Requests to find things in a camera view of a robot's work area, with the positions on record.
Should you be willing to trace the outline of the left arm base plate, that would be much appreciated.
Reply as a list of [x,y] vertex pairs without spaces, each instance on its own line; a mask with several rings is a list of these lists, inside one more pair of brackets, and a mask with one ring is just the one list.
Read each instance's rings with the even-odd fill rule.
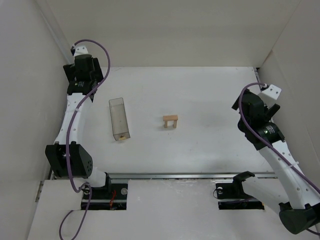
[[127,183],[112,183],[109,186],[93,187],[88,210],[124,211],[127,209],[127,196]]

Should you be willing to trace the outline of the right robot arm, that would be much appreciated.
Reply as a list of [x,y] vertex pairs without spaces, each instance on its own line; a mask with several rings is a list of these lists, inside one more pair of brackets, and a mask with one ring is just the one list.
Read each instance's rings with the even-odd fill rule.
[[290,233],[311,232],[320,222],[320,189],[303,174],[284,135],[271,122],[280,106],[269,107],[260,95],[244,88],[232,108],[240,114],[239,130],[269,163],[284,189],[284,193],[276,192],[245,171],[233,178],[233,192],[238,198],[251,196],[266,204]]

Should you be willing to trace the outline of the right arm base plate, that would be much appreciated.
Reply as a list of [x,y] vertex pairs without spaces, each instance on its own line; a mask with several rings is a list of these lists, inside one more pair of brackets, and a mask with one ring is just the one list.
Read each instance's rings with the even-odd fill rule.
[[219,210],[264,210],[264,204],[239,190],[233,182],[216,182],[213,197]]

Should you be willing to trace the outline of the clear plastic box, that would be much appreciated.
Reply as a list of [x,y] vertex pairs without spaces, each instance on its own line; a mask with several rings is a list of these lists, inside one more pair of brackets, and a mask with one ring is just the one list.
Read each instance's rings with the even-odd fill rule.
[[129,132],[124,99],[122,97],[110,99],[109,110],[114,139],[116,141],[129,139],[131,136]]

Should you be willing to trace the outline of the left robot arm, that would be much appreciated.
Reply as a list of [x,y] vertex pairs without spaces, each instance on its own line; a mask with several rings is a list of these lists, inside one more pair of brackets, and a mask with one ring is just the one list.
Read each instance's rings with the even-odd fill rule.
[[105,172],[98,170],[82,146],[84,126],[103,73],[96,57],[76,53],[74,63],[63,66],[68,80],[67,105],[58,136],[47,145],[45,155],[58,178],[82,178],[93,188],[104,187]]

